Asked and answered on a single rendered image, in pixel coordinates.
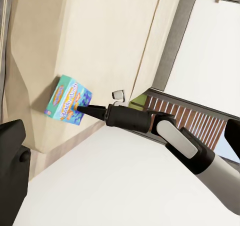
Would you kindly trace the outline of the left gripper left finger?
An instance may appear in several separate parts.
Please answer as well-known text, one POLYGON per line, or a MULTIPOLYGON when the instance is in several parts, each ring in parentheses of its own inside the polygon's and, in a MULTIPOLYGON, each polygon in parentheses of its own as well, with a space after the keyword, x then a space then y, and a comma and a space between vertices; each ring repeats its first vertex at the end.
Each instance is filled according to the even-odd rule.
POLYGON ((21 119, 0 124, 0 179, 26 138, 21 119))

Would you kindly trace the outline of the board game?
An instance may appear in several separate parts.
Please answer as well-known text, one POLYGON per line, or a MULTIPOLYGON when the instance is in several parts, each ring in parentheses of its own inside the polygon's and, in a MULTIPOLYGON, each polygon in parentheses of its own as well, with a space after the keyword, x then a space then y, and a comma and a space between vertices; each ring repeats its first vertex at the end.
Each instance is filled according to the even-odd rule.
POLYGON ((62 75, 46 107, 45 115, 56 120, 80 125, 84 116, 77 107, 87 107, 93 93, 74 78, 62 75))

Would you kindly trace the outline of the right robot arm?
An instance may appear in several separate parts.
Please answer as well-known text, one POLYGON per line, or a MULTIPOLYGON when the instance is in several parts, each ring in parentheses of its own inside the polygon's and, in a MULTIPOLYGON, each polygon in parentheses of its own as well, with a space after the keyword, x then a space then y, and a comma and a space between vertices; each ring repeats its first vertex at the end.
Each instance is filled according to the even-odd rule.
POLYGON ((77 110, 109 127, 147 134, 155 114, 151 133, 162 137, 164 145, 195 175, 232 213, 240 216, 240 173, 207 147, 185 127, 176 127, 175 115, 162 111, 140 111, 127 107, 125 90, 111 93, 115 100, 108 108, 100 105, 78 106, 77 110))

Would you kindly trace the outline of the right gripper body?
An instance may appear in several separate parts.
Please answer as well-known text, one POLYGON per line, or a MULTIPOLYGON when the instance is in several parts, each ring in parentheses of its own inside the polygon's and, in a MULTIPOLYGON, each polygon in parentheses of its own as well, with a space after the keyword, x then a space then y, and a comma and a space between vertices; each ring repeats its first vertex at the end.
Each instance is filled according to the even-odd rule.
POLYGON ((111 107, 106 125, 133 132, 138 120, 138 110, 135 108, 109 104, 111 107))

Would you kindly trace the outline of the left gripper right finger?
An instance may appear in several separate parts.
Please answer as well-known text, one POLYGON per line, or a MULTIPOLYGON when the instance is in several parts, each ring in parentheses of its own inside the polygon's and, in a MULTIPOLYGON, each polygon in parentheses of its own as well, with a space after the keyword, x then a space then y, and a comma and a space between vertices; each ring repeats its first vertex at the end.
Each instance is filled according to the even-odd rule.
POLYGON ((240 121, 229 119, 225 127, 224 136, 240 159, 240 121))

